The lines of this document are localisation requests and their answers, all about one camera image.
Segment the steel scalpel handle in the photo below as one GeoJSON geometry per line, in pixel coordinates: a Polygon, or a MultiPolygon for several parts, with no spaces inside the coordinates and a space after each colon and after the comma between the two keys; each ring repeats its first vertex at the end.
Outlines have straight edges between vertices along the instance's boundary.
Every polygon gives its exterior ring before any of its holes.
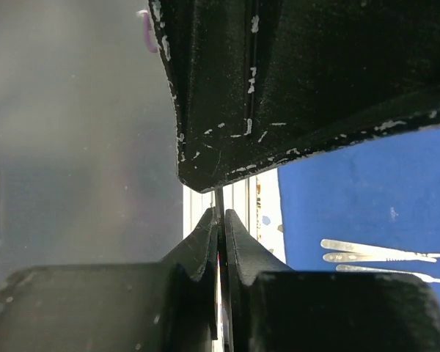
{"type": "Polygon", "coordinates": [[[430,257],[385,257],[378,255],[367,255],[346,252],[330,252],[323,255],[323,260],[329,263],[363,263],[363,262],[402,262],[402,261],[421,261],[436,263],[436,258],[430,257]]]}
{"type": "Polygon", "coordinates": [[[400,249],[391,249],[381,246],[373,246],[363,243],[353,243],[353,242],[339,241],[332,239],[322,239],[320,241],[320,246],[323,249],[330,250],[330,252],[346,252],[346,253],[357,253],[357,254],[367,254],[367,255],[378,255],[385,257],[418,256],[418,257],[430,257],[430,258],[440,259],[440,253],[410,252],[410,251],[403,251],[400,249]]]}
{"type": "Polygon", "coordinates": [[[401,270],[392,270],[392,269],[382,269],[382,268],[371,268],[371,267],[363,267],[357,265],[344,265],[339,264],[336,266],[336,271],[339,272],[368,272],[368,273],[381,273],[381,274],[407,274],[415,276],[421,279],[423,282],[427,283],[437,283],[440,284],[440,278],[434,278],[428,274],[423,274],[419,272],[413,271],[401,271],[401,270]]]}

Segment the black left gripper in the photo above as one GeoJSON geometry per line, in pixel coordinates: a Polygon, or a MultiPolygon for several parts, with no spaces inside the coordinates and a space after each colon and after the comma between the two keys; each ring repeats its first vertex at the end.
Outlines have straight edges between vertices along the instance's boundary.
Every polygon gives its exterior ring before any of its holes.
{"type": "Polygon", "coordinates": [[[200,193],[440,126],[440,1],[150,1],[200,193]]]}

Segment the aluminium front rail frame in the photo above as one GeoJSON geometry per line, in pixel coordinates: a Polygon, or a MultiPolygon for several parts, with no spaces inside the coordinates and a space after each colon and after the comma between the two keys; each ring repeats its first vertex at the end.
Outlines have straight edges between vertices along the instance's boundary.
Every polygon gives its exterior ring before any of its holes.
{"type": "MultiPolygon", "coordinates": [[[[249,234],[280,259],[285,258],[285,242],[275,169],[223,187],[224,208],[234,210],[249,234]]],[[[215,205],[213,192],[200,194],[183,187],[183,236],[187,237],[207,208],[215,205]]]]}

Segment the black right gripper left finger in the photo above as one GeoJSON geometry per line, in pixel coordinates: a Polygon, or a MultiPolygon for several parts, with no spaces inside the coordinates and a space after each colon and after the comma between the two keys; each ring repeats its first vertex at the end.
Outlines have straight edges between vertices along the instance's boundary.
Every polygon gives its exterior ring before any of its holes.
{"type": "Polygon", "coordinates": [[[209,208],[156,263],[15,272],[0,288],[0,351],[210,351],[218,231],[209,208]]]}

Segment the blue surgical drape cloth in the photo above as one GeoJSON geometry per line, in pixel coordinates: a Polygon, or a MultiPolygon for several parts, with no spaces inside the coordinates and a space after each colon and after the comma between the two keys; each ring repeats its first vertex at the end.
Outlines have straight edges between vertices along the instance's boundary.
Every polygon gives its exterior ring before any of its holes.
{"type": "MultiPolygon", "coordinates": [[[[278,178],[285,256],[294,269],[331,269],[324,238],[440,252],[440,129],[288,164],[278,178]]],[[[440,278],[440,260],[397,266],[440,278]]]]}

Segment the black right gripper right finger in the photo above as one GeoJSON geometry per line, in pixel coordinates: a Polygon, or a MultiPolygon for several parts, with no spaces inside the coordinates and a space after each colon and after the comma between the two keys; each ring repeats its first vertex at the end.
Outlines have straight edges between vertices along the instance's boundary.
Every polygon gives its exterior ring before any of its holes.
{"type": "Polygon", "coordinates": [[[440,305],[410,274],[295,271],[228,210],[230,351],[440,351],[440,305]]]}

